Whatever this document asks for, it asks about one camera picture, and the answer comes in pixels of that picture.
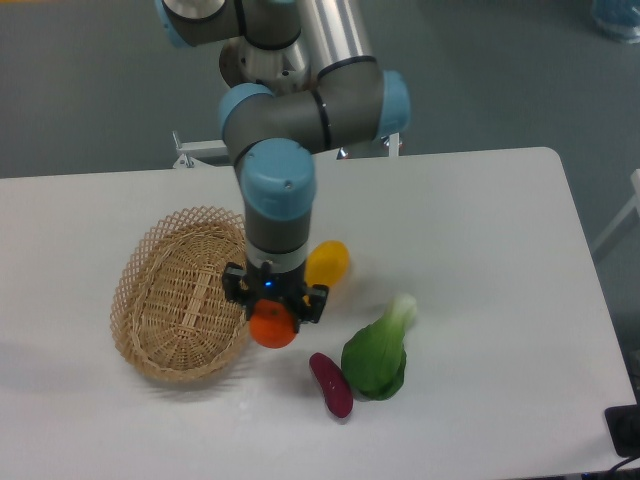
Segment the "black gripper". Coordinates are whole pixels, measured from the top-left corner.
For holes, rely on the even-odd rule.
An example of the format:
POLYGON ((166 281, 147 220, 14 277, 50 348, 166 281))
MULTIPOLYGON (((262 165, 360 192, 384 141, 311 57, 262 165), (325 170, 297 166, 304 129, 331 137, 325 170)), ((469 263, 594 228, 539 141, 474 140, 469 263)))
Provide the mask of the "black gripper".
POLYGON ((251 263, 246 265, 245 271, 241 265, 229 262, 222 274, 225 298, 239 305, 247 320, 259 300, 281 303, 294 312, 294 331, 299 333, 303 324, 320 321, 330 292, 324 284, 306 285, 305 267, 303 262, 294 270, 274 273, 251 263))

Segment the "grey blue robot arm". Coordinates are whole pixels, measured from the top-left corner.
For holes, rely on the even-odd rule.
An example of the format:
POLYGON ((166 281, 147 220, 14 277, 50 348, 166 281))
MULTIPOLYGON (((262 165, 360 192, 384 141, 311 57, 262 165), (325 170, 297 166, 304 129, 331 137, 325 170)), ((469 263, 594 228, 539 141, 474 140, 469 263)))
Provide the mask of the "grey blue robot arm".
POLYGON ((403 132, 403 77, 379 66, 355 1, 160 1, 156 11, 175 45, 239 46, 240 80, 218 118, 244 201, 246 262, 226 266, 226 298, 248 315, 272 302, 293 329, 317 323, 329 289, 304 279, 313 155, 403 132))

